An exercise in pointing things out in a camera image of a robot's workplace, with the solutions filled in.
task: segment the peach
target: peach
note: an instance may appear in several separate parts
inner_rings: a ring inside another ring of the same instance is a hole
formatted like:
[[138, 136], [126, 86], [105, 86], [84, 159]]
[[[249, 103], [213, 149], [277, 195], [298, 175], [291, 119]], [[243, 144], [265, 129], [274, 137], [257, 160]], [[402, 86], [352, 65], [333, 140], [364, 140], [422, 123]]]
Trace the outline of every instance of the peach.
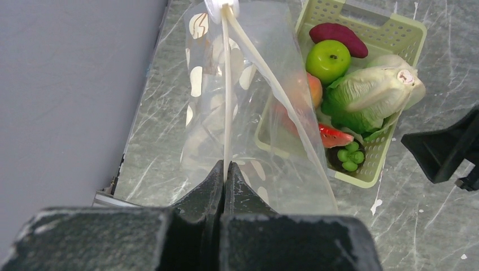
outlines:
[[308, 73], [308, 82], [310, 85], [311, 98], [313, 100], [313, 106], [317, 109], [321, 103], [323, 97], [323, 86], [321, 86], [321, 81], [318, 78], [314, 77]]

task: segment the gray wall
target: gray wall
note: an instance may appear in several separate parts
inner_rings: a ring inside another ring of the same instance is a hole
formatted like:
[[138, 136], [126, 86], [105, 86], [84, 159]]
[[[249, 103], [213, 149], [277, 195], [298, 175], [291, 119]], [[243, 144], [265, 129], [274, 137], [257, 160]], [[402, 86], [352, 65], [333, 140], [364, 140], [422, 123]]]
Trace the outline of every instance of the gray wall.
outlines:
[[165, 6], [0, 1], [0, 262], [31, 215], [116, 173]]

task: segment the basket handle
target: basket handle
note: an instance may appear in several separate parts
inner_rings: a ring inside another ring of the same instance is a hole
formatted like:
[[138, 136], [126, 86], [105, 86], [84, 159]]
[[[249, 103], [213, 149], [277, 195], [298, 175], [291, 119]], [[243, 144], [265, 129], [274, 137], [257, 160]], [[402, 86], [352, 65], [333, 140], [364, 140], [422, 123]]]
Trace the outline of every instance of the basket handle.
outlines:
[[366, 16], [368, 18], [374, 18], [386, 22], [393, 14], [390, 11], [383, 10], [381, 8], [371, 6], [365, 3], [358, 2], [356, 0], [346, 0], [343, 5], [343, 10], [348, 10], [352, 13]]

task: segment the sweet potato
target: sweet potato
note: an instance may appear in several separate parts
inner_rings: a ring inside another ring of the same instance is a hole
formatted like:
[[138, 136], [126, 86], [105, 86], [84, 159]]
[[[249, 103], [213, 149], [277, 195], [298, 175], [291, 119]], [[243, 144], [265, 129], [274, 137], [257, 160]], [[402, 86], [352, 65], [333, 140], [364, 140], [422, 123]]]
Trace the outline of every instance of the sweet potato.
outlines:
[[365, 58], [369, 53], [364, 42], [351, 29], [341, 24], [318, 24], [310, 30], [310, 37], [314, 43], [324, 40], [339, 41], [347, 47], [351, 56], [355, 58]]

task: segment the white plastic clip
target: white plastic clip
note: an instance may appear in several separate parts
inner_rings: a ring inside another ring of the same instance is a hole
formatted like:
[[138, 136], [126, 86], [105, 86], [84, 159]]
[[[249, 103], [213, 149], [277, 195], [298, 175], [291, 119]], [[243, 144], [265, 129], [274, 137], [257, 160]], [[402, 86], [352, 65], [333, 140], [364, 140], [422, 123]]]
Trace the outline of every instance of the white plastic clip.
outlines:
[[238, 0], [204, 0], [204, 3], [211, 20], [215, 24], [221, 24], [221, 9], [224, 5], [231, 7], [235, 18], [238, 18], [240, 14], [240, 3]]

